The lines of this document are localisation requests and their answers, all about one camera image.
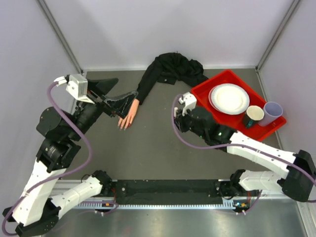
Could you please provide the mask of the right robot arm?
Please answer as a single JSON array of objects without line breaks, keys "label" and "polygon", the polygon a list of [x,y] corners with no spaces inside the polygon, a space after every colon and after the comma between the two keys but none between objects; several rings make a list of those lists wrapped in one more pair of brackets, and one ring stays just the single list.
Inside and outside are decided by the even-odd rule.
[{"label": "right robot arm", "polygon": [[267,168],[262,172],[236,171],[230,183],[235,195],[267,190],[281,192],[295,201],[311,202],[316,166],[308,152],[284,151],[251,139],[240,131],[216,123],[212,114],[203,107],[192,110],[173,108],[171,118],[176,133],[194,133],[204,140],[206,149],[222,150]]}]

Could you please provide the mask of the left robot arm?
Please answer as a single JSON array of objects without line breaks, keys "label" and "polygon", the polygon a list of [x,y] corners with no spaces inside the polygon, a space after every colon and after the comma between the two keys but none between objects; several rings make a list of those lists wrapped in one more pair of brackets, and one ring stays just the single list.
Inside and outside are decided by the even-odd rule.
[{"label": "left robot arm", "polygon": [[34,237],[49,232],[69,210],[93,196],[112,192],[112,179],[102,170],[94,171],[78,186],[56,196],[51,192],[56,182],[70,174],[68,168],[80,150],[78,141],[102,114],[127,116],[137,91],[109,97],[118,79],[88,80],[80,74],[54,80],[52,86],[65,85],[77,102],[73,113],[61,110],[56,103],[45,109],[37,125],[44,140],[37,152],[32,174],[14,207],[4,211],[17,223],[20,237]]}]

